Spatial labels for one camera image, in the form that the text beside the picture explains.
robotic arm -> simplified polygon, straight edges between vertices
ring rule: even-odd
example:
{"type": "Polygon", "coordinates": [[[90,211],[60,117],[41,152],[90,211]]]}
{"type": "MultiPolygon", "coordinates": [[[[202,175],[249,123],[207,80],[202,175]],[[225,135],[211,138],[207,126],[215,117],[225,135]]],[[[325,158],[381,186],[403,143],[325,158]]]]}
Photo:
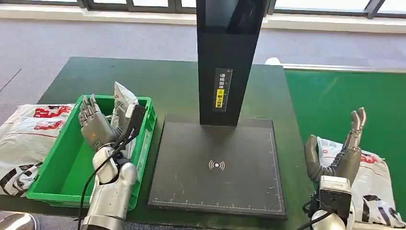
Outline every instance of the robotic arm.
{"type": "Polygon", "coordinates": [[[351,130],[340,153],[328,167],[320,165],[316,152],[317,138],[314,135],[309,137],[304,147],[307,175],[318,183],[318,190],[303,207],[303,211],[312,219],[308,226],[311,225],[315,230],[352,229],[354,208],[350,187],[360,167],[359,143],[366,121],[364,108],[352,111],[351,117],[351,130]]]}
{"type": "Polygon", "coordinates": [[[95,175],[90,208],[81,226],[79,212],[78,229],[81,230],[121,230],[132,187],[136,182],[135,166],[121,151],[138,135],[145,108],[135,105],[129,116],[126,116],[122,105],[116,105],[115,109],[121,114],[118,127],[113,129],[101,113],[94,95],[89,99],[84,97],[80,107],[79,122],[82,135],[96,151],[92,160],[95,171],[84,188],[85,192],[95,175]]]}

plastic bag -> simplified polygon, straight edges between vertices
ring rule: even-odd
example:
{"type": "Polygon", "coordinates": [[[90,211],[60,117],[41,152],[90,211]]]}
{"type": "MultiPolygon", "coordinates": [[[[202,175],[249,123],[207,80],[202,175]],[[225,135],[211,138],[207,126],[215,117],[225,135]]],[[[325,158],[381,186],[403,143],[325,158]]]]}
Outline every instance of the plastic bag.
{"type": "Polygon", "coordinates": [[[0,194],[25,196],[73,106],[22,105],[0,126],[0,194]]]}
{"type": "MultiPolygon", "coordinates": [[[[116,128],[118,125],[119,119],[125,119],[120,118],[120,114],[117,112],[117,107],[120,106],[124,111],[127,111],[129,105],[135,105],[138,104],[138,99],[137,97],[129,91],[127,88],[125,88],[123,85],[121,85],[118,82],[114,83],[114,110],[113,110],[113,115],[112,115],[112,120],[110,122],[110,125],[113,128],[116,128]]],[[[125,147],[125,150],[122,151],[123,155],[127,157],[128,159],[131,158],[131,155],[133,153],[135,147],[135,139],[132,140],[130,143],[128,143],[125,147]]]]}
{"type": "MultiPolygon", "coordinates": [[[[342,144],[317,137],[321,165],[329,166],[342,144]]],[[[388,227],[405,227],[396,212],[389,169],[378,155],[362,150],[360,168],[351,186],[355,221],[388,227]]]]}

nfc symbol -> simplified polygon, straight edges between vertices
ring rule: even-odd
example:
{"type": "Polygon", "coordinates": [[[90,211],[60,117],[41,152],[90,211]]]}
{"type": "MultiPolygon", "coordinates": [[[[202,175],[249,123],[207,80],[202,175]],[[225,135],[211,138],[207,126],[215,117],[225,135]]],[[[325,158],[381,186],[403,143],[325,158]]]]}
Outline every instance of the nfc symbol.
{"type": "Polygon", "coordinates": [[[210,160],[209,162],[209,169],[212,170],[213,168],[219,168],[221,171],[224,170],[226,164],[224,161],[220,161],[220,163],[214,163],[214,161],[210,160]]]}

table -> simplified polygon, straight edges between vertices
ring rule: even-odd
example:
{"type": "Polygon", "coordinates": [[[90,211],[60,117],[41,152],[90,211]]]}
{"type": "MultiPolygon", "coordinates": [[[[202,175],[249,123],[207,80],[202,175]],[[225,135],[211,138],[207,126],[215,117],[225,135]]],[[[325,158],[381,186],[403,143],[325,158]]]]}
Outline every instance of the table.
{"type": "MultiPolygon", "coordinates": [[[[114,81],[137,96],[151,97],[158,117],[140,197],[136,208],[128,213],[127,221],[205,228],[290,230],[307,222],[300,207],[309,200],[313,188],[305,173],[302,141],[281,66],[253,66],[241,117],[272,118],[274,121],[288,221],[146,208],[165,114],[198,115],[196,62],[72,57],[38,103],[74,103],[80,95],[90,93],[112,95],[114,81]]],[[[50,207],[46,203],[6,196],[0,197],[0,209],[68,216],[78,213],[74,208],[50,207]]]]}
{"type": "MultiPolygon", "coordinates": [[[[127,221],[226,229],[296,229],[307,222],[301,206],[313,188],[305,171],[303,141],[309,134],[315,134],[342,142],[349,129],[350,111],[363,105],[368,121],[361,147],[386,157],[397,210],[406,213],[406,199],[401,197],[406,192],[401,185],[406,156],[397,154],[403,149],[402,131],[406,129],[403,102],[406,74],[383,70],[374,73],[377,70],[373,69],[305,68],[286,66],[284,71],[280,66],[253,65],[241,110],[241,117],[272,118],[275,122],[288,220],[145,207],[165,113],[198,114],[195,62],[72,57],[38,103],[74,103],[81,94],[89,93],[112,95],[114,81],[136,95],[151,97],[158,122],[140,198],[135,210],[128,213],[127,221]]],[[[77,215],[77,209],[50,207],[43,202],[8,196],[0,197],[0,209],[77,215]]]]}

green crate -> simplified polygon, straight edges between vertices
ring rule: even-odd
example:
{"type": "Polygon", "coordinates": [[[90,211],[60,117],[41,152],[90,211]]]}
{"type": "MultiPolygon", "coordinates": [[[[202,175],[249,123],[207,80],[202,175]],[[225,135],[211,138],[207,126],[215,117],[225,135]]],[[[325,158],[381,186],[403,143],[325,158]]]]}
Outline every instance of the green crate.
{"type": "MultiPolygon", "coordinates": [[[[94,155],[94,151],[86,144],[80,132],[78,115],[82,98],[83,96],[79,97],[73,107],[66,124],[28,190],[27,198],[45,201],[57,207],[80,206],[83,187],[93,172],[94,155]]],[[[102,113],[110,115],[114,108],[114,97],[96,95],[95,98],[102,113]]],[[[128,210],[134,209],[137,203],[149,145],[157,120],[151,98],[138,97],[138,102],[146,108],[146,113],[131,156],[131,162],[137,167],[138,179],[133,186],[128,210]]],[[[89,206],[93,184],[94,180],[86,190],[85,207],[89,206]]]]}

